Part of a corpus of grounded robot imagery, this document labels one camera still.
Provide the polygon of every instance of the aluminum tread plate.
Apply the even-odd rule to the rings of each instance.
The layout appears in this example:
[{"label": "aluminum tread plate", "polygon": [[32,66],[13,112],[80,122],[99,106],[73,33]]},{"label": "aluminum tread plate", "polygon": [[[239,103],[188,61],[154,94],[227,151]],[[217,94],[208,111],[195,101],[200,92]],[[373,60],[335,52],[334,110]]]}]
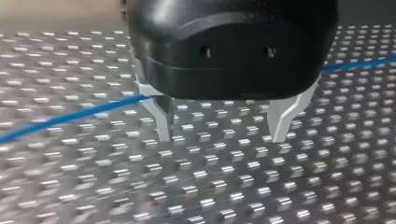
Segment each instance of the aluminum tread plate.
[{"label": "aluminum tread plate", "polygon": [[[124,32],[0,35],[1,133],[137,94]],[[340,27],[327,64],[396,53]],[[139,104],[0,146],[0,223],[396,223],[396,63],[323,74],[284,144],[267,102],[176,100],[174,143]]]}]

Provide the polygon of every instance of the black plastic cover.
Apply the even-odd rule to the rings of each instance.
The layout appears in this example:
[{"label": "black plastic cover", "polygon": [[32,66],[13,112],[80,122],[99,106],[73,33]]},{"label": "black plastic cover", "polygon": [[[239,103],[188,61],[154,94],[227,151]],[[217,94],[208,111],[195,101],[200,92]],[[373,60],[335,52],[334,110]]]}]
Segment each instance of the black plastic cover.
[{"label": "black plastic cover", "polygon": [[128,0],[135,57],[166,95],[281,99],[318,78],[336,0]]}]

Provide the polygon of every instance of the textured metal floor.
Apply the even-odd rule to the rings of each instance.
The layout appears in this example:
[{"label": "textured metal floor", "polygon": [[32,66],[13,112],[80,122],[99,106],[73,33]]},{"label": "textured metal floor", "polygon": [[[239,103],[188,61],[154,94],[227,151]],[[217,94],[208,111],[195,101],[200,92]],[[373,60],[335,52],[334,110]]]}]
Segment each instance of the textured metal floor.
[{"label": "textured metal floor", "polygon": [[[137,94],[123,32],[0,35],[2,133]],[[329,64],[396,53],[340,27]],[[175,142],[130,105],[0,146],[0,223],[396,223],[396,63],[323,74],[285,144],[265,102],[176,101]]]}]

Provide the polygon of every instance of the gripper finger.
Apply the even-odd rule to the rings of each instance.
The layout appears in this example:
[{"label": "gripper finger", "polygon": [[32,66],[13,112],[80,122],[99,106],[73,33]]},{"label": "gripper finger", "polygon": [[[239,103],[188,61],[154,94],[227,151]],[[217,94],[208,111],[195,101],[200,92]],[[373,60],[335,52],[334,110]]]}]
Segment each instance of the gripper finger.
[{"label": "gripper finger", "polygon": [[292,120],[308,107],[317,83],[297,96],[270,102],[267,120],[274,143],[285,142]]},{"label": "gripper finger", "polygon": [[155,118],[160,141],[170,142],[172,139],[171,125],[173,123],[172,99],[145,83],[141,62],[134,57],[136,83],[141,94],[151,96],[142,101],[143,107]]}]

